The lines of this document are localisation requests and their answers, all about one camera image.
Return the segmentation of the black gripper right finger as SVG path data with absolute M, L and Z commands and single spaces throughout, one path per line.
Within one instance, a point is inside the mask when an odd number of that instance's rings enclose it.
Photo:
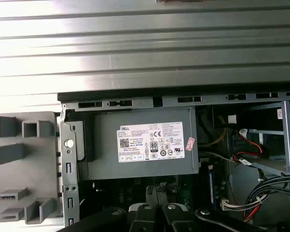
M 183 210 L 180 204 L 162 207 L 167 227 L 174 232 L 276 232 L 276 228 L 258 227 L 206 208 L 195 212 Z

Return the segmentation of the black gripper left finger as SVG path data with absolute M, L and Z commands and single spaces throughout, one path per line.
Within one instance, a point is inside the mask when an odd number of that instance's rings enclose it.
M 157 207 L 137 203 L 126 212 L 110 207 L 62 229 L 63 232 L 156 232 Z

